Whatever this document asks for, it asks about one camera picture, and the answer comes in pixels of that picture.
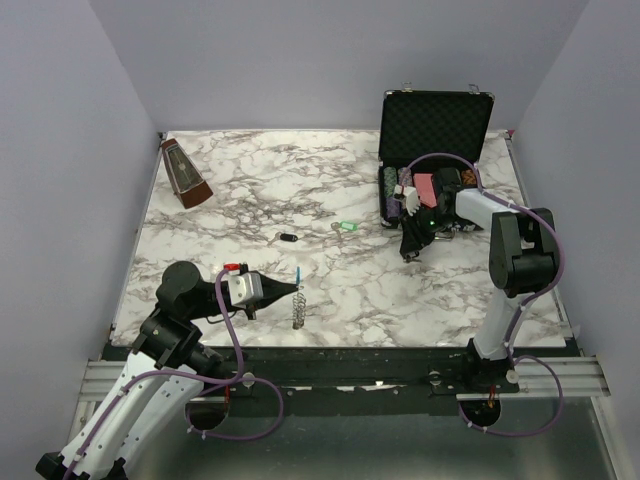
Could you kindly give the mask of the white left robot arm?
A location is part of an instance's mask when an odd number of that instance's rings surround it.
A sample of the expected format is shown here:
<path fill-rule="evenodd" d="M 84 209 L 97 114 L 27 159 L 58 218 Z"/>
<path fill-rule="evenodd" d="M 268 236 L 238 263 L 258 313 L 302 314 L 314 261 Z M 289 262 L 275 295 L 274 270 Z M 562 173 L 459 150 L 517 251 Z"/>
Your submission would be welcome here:
<path fill-rule="evenodd" d="M 82 430 L 60 451 L 36 465 L 45 479 L 123 479 L 144 443 L 196 395 L 254 384 L 230 315 L 253 316 L 298 292 L 283 283 L 229 264 L 209 283 L 196 265 L 177 261 L 166 268 L 157 302 L 142 323 L 123 369 Z M 232 341 L 231 361 L 204 346 L 196 322 L 221 317 Z"/>

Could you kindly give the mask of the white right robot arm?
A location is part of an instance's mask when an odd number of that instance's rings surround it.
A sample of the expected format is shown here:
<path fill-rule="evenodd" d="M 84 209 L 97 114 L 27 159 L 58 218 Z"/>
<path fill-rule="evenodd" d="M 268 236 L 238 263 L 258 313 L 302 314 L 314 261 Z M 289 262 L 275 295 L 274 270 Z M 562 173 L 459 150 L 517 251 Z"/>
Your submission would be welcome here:
<path fill-rule="evenodd" d="M 402 207 L 400 254 L 407 262 L 417 259 L 438 233 L 459 220 L 490 234 L 488 271 L 494 292 L 459 370 L 464 388 L 480 392 L 504 381 L 513 368 L 513 345 L 524 315 L 559 281 L 564 257 L 549 210 L 526 209 L 479 185 L 465 185 L 455 169 L 438 172 L 431 184 L 434 199 L 427 204 L 416 185 L 394 187 Z"/>

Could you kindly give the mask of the key with black tag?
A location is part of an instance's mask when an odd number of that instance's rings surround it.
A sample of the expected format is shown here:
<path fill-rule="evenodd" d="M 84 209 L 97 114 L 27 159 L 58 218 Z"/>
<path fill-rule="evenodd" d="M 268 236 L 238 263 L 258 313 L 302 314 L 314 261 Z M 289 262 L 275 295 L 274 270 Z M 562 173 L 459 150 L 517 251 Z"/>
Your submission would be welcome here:
<path fill-rule="evenodd" d="M 416 255 L 406 255 L 403 258 L 405 263 L 413 263 L 413 262 L 421 262 L 421 258 L 419 257 L 419 253 Z"/>

